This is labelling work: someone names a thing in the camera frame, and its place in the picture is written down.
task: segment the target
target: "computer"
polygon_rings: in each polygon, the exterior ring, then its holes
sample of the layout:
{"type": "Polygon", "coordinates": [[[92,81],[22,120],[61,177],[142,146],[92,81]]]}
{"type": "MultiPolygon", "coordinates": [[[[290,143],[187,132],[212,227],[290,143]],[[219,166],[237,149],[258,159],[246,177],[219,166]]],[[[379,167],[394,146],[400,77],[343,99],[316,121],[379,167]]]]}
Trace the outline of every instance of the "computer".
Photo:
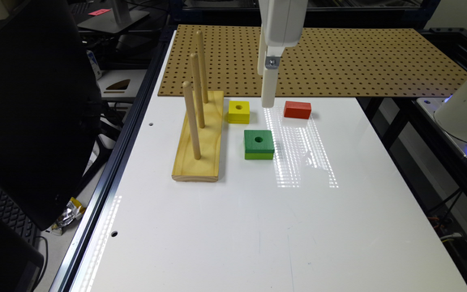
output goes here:
{"type": "MultiPolygon", "coordinates": [[[[66,0],[25,0],[0,26],[0,188],[41,230],[76,196],[100,117],[66,0]]],[[[0,290],[30,290],[41,267],[41,254],[0,221],[0,290]]]]}

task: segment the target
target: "green block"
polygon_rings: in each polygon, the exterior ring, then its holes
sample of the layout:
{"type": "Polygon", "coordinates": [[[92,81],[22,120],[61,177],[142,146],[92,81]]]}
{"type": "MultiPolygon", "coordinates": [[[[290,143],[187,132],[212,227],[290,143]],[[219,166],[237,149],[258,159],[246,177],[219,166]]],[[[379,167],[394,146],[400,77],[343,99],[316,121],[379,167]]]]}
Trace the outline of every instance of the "green block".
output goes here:
{"type": "Polygon", "coordinates": [[[273,153],[244,153],[244,159],[247,160],[272,160],[273,153]]]}
{"type": "Polygon", "coordinates": [[[270,130],[244,130],[244,153],[275,152],[270,130]]]}

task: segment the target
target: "wooden base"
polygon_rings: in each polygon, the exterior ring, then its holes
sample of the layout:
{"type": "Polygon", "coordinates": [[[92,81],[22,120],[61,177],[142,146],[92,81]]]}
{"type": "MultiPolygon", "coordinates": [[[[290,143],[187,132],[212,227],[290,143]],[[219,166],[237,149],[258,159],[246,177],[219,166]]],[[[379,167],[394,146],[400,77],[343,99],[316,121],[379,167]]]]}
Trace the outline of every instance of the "wooden base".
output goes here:
{"type": "Polygon", "coordinates": [[[198,127],[201,159],[194,159],[188,117],[185,114],[178,152],[174,161],[172,179],[177,182],[214,183],[219,179],[219,155],[223,128],[222,91],[209,91],[208,103],[204,104],[203,129],[198,127]]]}

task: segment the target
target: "wooden dowel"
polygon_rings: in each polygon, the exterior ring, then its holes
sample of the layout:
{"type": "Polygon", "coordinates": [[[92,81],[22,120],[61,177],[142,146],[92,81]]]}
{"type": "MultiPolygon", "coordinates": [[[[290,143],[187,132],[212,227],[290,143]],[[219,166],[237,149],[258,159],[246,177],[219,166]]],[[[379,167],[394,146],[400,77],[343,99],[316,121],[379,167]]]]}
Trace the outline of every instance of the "wooden dowel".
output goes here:
{"type": "Polygon", "coordinates": [[[194,149],[194,158],[201,158],[199,148],[198,126],[195,122],[194,97],[192,96],[191,83],[183,82],[183,96],[185,96],[186,116],[188,117],[188,127],[191,129],[192,149],[194,149]]]}
{"type": "Polygon", "coordinates": [[[195,105],[198,107],[198,126],[204,128],[203,100],[201,99],[201,80],[199,78],[199,61],[196,53],[191,54],[192,77],[194,79],[195,105]]]}
{"type": "Polygon", "coordinates": [[[195,33],[198,41],[198,57],[199,57],[199,73],[201,77],[201,94],[203,96],[203,102],[208,103],[208,79],[207,79],[207,62],[204,59],[204,39],[203,33],[197,31],[195,33]]]}

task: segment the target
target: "metal bracket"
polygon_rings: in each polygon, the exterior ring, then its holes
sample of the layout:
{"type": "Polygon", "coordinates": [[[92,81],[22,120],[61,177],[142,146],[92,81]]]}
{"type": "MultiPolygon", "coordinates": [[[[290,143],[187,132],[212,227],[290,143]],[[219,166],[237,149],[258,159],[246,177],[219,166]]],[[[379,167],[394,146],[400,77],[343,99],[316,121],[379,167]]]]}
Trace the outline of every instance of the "metal bracket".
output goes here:
{"type": "Polygon", "coordinates": [[[281,64],[281,57],[268,57],[264,60],[264,65],[266,69],[278,69],[281,64]]]}

